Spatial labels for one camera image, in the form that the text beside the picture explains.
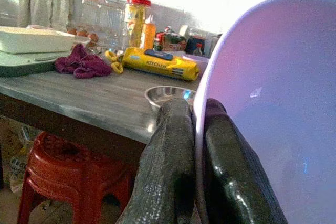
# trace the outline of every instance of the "gray countertop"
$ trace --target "gray countertop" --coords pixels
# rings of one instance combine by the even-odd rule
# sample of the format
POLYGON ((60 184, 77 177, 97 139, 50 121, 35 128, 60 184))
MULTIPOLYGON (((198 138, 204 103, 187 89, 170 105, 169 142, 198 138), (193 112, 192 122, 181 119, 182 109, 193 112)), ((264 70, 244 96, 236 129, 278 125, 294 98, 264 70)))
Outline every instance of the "gray countertop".
POLYGON ((153 86, 196 90, 198 83, 131 69, 92 79, 52 71, 0 78, 0 93, 147 144, 156 128, 156 113, 145 90, 153 86))

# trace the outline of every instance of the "purple cloth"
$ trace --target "purple cloth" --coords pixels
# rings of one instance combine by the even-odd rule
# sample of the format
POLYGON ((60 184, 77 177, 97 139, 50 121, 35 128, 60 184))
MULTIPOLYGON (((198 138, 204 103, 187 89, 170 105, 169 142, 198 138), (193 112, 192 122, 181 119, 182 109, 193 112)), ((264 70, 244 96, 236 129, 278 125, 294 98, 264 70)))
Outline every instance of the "purple cloth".
POLYGON ((88 54, 82 44, 75 45, 69 57, 58 58, 55 68, 60 73, 73 73, 79 79, 108 76, 112 71, 97 55, 88 54))

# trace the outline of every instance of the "red plastic stool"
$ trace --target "red plastic stool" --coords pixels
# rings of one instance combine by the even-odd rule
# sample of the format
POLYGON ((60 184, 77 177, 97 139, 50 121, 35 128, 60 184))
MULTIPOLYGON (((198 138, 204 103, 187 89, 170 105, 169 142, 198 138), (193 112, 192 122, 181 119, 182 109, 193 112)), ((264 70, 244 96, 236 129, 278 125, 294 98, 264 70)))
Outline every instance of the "red plastic stool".
POLYGON ((98 224, 101 201, 113 194, 126 207, 132 190, 127 166, 47 132, 39 134, 29 156, 18 224, 45 198, 66 201, 74 210, 72 223, 98 224))

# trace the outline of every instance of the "yellow package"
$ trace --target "yellow package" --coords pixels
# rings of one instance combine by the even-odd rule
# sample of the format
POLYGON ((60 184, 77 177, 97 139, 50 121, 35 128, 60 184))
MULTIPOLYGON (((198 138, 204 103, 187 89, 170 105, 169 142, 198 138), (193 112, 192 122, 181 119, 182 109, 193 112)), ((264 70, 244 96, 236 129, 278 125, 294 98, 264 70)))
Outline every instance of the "yellow package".
POLYGON ((169 54, 149 50, 155 52, 158 57, 145 54, 145 50, 137 47, 129 47, 126 49, 122 59, 124 67, 143 70, 150 73, 158 73, 164 76, 170 76, 178 79, 194 81, 197 79, 200 69, 197 63, 182 59, 178 56, 172 56, 171 60, 159 58, 169 54))

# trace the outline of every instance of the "cutting board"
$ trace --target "cutting board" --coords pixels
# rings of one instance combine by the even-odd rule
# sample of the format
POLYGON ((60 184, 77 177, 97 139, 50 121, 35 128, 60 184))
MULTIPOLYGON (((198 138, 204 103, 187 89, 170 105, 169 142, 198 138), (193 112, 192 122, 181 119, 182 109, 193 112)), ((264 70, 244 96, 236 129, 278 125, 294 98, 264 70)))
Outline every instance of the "cutting board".
POLYGON ((25 76, 55 69, 54 62, 69 52, 41 52, 34 54, 9 54, 0 51, 0 77, 25 76))

